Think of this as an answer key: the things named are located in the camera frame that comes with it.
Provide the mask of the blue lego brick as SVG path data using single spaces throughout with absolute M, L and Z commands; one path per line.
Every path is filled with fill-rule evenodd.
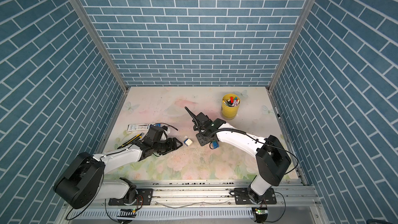
M 213 147 L 214 149 L 218 148 L 218 147 L 219 147 L 218 142 L 213 141 L 213 142 L 212 142 L 212 147 Z

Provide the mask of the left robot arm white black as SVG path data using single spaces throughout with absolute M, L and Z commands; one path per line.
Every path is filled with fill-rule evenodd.
M 176 138 L 159 142 L 136 141 L 128 147 L 108 153 L 91 155 L 80 153 L 57 179 L 54 192 L 72 208 L 80 209 L 94 200 L 112 199 L 122 205 L 135 204 L 138 198 L 136 185 L 121 177 L 106 180 L 105 175 L 129 163 L 142 161 L 152 154 L 166 155 L 183 146 Z

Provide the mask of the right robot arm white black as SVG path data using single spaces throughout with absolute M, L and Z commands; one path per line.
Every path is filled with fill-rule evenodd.
M 199 132 L 201 138 L 230 144 L 255 158 L 258 175 L 250 184 L 249 191 L 258 197 L 264 195 L 272 186 L 278 186 L 288 173 L 292 160 L 275 136 L 255 136 L 228 123 L 220 127 L 212 123 L 206 128 L 195 124 L 193 129 Z

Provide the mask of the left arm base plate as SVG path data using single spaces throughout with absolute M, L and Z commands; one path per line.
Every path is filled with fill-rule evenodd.
M 110 206 L 145 206 L 150 205 L 153 196 L 153 189 L 134 189 L 130 190 L 123 198 L 111 198 L 108 200 Z

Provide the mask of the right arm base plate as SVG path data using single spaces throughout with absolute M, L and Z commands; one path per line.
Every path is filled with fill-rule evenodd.
M 263 195 L 256 194 L 252 189 L 234 188 L 229 194 L 235 199 L 236 205 L 248 204 L 267 204 L 274 205 L 277 203 L 273 188 L 269 188 Z

